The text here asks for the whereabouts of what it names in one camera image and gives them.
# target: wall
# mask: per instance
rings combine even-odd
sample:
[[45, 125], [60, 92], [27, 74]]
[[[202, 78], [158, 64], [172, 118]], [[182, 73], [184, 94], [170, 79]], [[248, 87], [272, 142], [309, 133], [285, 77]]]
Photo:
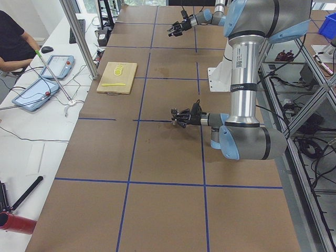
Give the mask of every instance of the wall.
[[1, 0], [0, 9], [35, 38], [47, 39], [64, 16], [59, 0]]

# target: person's arm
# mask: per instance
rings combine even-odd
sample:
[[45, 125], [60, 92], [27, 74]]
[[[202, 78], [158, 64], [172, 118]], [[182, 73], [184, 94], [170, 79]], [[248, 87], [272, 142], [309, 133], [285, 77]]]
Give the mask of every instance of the person's arm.
[[34, 50], [40, 50], [40, 46], [36, 43], [36, 41], [33, 39], [29, 33], [26, 31], [22, 33], [21, 38], [23, 38], [27, 43], [32, 47]]
[[0, 70], [4, 72], [10, 72], [10, 71], [14, 71], [20, 68], [25, 68], [29, 66], [32, 60], [33, 59], [25, 59], [25, 60], [20, 60], [20, 61], [4, 61], [0, 57]]

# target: light blue case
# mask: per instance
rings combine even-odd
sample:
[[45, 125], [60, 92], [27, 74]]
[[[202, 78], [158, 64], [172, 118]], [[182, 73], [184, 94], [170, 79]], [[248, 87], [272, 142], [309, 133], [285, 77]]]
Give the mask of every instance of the light blue case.
[[[72, 55], [51, 55], [47, 62], [48, 66], [59, 80], [63, 80], [70, 73], [74, 63], [75, 58]], [[42, 69], [40, 75], [43, 78], [53, 80], [53, 77], [46, 67]]]
[[58, 90], [59, 86], [56, 82], [39, 78], [26, 88], [25, 91], [15, 97], [12, 103], [28, 111], [34, 111], [40, 108]]

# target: black tube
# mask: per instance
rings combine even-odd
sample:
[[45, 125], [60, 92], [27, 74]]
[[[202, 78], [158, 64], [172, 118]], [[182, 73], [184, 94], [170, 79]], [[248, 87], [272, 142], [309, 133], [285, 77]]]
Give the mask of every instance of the black tube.
[[43, 180], [42, 176], [39, 176], [35, 182], [27, 189], [27, 191], [14, 203], [11, 210], [14, 211], [25, 200], [25, 198], [34, 190], [34, 188]]

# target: red cylinder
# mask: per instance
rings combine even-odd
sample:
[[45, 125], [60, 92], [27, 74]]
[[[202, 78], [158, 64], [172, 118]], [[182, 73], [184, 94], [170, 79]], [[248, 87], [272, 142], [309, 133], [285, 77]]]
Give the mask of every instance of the red cylinder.
[[27, 219], [8, 212], [0, 213], [0, 229], [31, 235], [36, 226], [36, 220]]

